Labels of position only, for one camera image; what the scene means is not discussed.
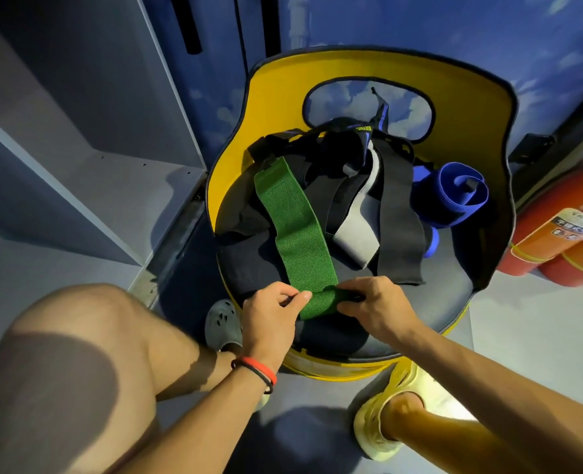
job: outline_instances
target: shoe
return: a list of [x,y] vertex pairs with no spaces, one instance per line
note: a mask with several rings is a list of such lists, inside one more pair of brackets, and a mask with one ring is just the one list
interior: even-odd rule
[[427,410],[436,408],[447,397],[447,391],[427,372],[409,359],[399,361],[390,375],[385,390],[370,398],[357,412],[353,422],[357,442],[374,461],[387,461],[397,454],[403,445],[400,441],[389,440],[382,435],[380,416],[386,403],[402,392],[417,394]]
[[[214,303],[206,315],[204,337],[209,348],[220,351],[225,345],[234,343],[243,347],[243,333],[237,310],[230,300]],[[269,401],[269,394],[263,394],[254,412]]]

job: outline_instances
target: red wristband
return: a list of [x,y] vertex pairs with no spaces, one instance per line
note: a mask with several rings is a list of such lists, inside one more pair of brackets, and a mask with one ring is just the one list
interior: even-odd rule
[[263,363],[259,363],[256,359],[247,358],[245,356],[241,356],[239,359],[241,359],[245,364],[249,364],[253,368],[258,369],[264,375],[269,377],[269,380],[272,382],[272,386],[276,385],[276,381],[277,381],[276,374],[274,374],[272,369],[268,368]]

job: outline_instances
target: fire extinguisher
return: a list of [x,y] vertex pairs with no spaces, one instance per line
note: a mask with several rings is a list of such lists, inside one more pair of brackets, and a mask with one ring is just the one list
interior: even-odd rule
[[542,264],[539,270],[545,277],[561,286],[583,285],[583,241],[555,259]]
[[583,162],[520,212],[497,269],[522,276],[582,241]]

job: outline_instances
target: forearm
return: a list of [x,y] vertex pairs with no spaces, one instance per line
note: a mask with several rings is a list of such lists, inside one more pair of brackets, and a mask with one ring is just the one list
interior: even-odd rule
[[118,474],[223,472],[265,388],[247,368],[233,370]]
[[583,405],[422,325],[399,347],[540,471],[583,472]]

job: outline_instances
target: leg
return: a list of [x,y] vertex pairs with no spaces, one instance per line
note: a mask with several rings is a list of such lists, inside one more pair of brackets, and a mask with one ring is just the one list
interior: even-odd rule
[[381,431],[450,474],[536,472],[482,424],[429,413],[413,392],[388,401],[381,412]]
[[215,353],[105,284],[56,291],[0,343],[0,473],[102,473],[158,431],[156,399],[210,390]]

